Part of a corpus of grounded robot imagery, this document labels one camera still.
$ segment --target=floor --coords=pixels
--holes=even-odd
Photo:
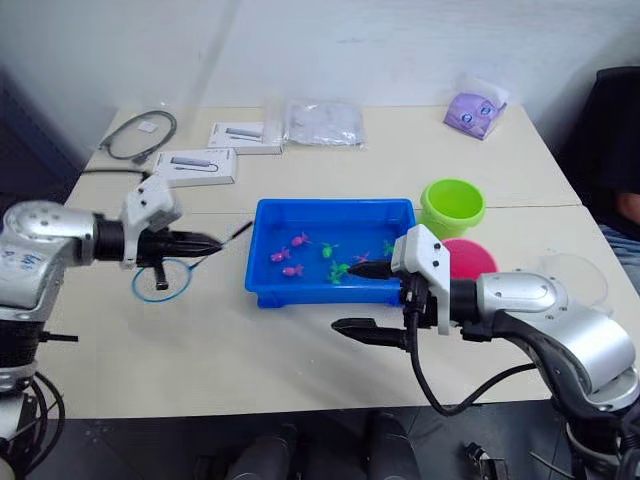
[[[408,431],[423,479],[480,479],[461,452],[469,442],[505,458],[514,480],[562,477],[532,460],[529,451],[569,470],[562,420],[548,401],[474,406],[454,418],[429,407],[389,409]],[[308,441],[344,454],[357,451],[369,410],[223,417],[71,420],[33,480],[191,479],[198,456],[242,447],[285,423]]]

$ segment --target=green plastic cup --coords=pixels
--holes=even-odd
[[[427,185],[420,203],[419,222],[440,240],[461,237],[467,228],[480,223],[485,210],[482,192],[457,178],[443,178]]]

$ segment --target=white wall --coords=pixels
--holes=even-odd
[[[117,106],[444,104],[463,72],[554,147],[595,72],[640,61],[638,0],[2,1],[7,71],[83,159]]]

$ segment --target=pink toy fish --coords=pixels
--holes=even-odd
[[[282,247],[282,250],[272,254],[269,258],[271,258],[272,262],[281,262],[284,259],[291,258],[291,253],[289,253],[289,249]]]
[[[364,255],[354,255],[354,257],[358,263],[364,263],[364,262],[368,262],[369,261],[369,252],[365,253]]]
[[[291,245],[293,245],[294,247],[299,247],[303,243],[311,243],[309,237],[304,232],[302,232],[297,237],[293,237],[293,240],[291,240]]]
[[[304,266],[302,265],[296,265],[295,267],[284,267],[282,269],[282,274],[285,277],[295,277],[296,275],[298,277],[301,277],[303,269],[304,269]]]

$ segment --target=blue plastic tray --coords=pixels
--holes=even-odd
[[[383,200],[279,200],[258,203],[251,240],[245,288],[258,294],[258,306],[282,307],[293,303],[389,303],[398,305],[397,279],[369,280],[344,275],[339,285],[328,279],[333,261],[353,265],[356,256],[369,260],[385,256],[391,245],[415,225],[407,199]],[[291,240],[308,235],[312,243],[299,247]],[[332,258],[322,248],[333,247]],[[274,263],[271,255],[288,248],[291,259]],[[284,267],[304,267],[301,276],[283,275]]]

